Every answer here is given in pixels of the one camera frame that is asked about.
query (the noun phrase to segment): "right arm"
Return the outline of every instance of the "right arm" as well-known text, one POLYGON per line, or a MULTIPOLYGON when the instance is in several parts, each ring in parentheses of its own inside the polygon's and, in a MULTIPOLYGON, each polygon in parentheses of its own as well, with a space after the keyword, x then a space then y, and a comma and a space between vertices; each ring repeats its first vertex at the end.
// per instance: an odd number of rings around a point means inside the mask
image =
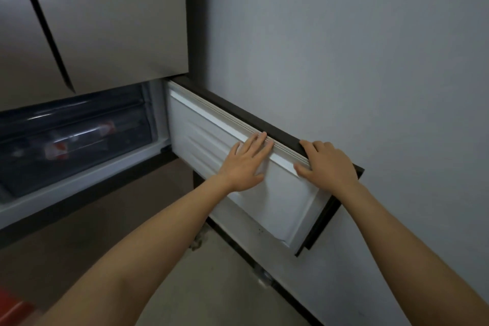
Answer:
POLYGON ((343 151, 301 141, 312 170, 298 175, 337 197, 358 226, 384 279, 413 325, 489 324, 489 306, 357 179, 343 151))

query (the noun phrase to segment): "clear plastic bin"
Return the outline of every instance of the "clear plastic bin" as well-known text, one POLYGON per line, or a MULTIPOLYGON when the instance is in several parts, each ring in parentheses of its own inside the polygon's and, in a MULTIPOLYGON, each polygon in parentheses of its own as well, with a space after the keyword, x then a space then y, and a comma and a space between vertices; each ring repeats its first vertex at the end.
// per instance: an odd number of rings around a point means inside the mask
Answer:
POLYGON ((0 114, 0 183, 21 197, 152 142, 141 85, 0 114))

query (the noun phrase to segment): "open drawer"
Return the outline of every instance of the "open drawer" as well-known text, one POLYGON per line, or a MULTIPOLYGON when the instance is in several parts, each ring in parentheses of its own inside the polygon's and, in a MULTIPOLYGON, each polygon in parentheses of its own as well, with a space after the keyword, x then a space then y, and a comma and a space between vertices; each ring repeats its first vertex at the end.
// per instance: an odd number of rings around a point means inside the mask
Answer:
MULTIPOLYGON (((244 142, 256 131, 267 132, 275 146, 260 166, 265 180, 229 198, 295 254, 310 248, 340 202, 296 174, 295 162, 309 167, 299 140, 184 76, 167 82, 166 89, 173 152, 203 178, 219 170, 237 141, 244 142)), ((360 177, 363 169, 355 167, 360 177)))
MULTIPOLYGON (((0 142, 0 156, 9 162, 0 170, 0 247, 100 198, 96 186, 120 187, 119 179, 134 180, 173 160, 174 154, 208 178, 232 145, 266 131, 275 146, 260 166, 265 181, 229 198, 296 255, 311 248, 340 202, 297 176, 295 162, 309 166, 297 138, 185 76, 139 86, 133 88, 136 92, 122 87, 0 113, 0 128, 8 138, 0 142), (101 124, 118 131, 101 133, 101 124), (66 138, 62 143, 70 150, 90 132, 89 147, 76 148, 73 157, 46 156, 59 143, 53 137, 66 138), (151 169, 143 168, 144 163, 151 169)), ((360 177, 363 169, 356 170, 360 177)))

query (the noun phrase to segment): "hand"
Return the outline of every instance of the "hand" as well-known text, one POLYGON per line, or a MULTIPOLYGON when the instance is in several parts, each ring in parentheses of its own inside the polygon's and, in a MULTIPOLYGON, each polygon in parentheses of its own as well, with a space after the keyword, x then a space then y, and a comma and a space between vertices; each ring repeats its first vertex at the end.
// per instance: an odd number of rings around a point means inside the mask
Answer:
POLYGON ((316 187, 340 198, 345 190, 359 183, 351 160, 342 150, 334 148, 329 142, 302 140, 300 144, 307 153, 312 170, 301 164, 294 164, 294 169, 316 187))
POLYGON ((224 160, 217 175, 226 179, 229 183, 230 192, 244 191, 263 181, 263 173, 255 175, 256 169, 273 147, 273 142, 270 141, 260 150, 265 138, 265 132, 260 135, 255 133, 247 139, 239 150, 240 142, 236 143, 229 151, 229 155, 224 160))

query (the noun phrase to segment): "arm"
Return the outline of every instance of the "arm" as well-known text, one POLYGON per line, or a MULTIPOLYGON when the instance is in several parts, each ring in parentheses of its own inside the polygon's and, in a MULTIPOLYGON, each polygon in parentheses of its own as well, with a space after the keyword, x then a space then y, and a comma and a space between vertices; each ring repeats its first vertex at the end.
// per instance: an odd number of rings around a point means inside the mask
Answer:
POLYGON ((134 325, 217 203, 263 181, 255 175, 273 143, 266 133, 229 152, 217 175, 146 221, 110 249, 46 313, 39 325, 134 325))
POLYGON ((357 179, 331 143, 301 141, 312 170, 297 173, 330 191, 355 221, 384 279, 413 325, 489 324, 489 306, 357 179))

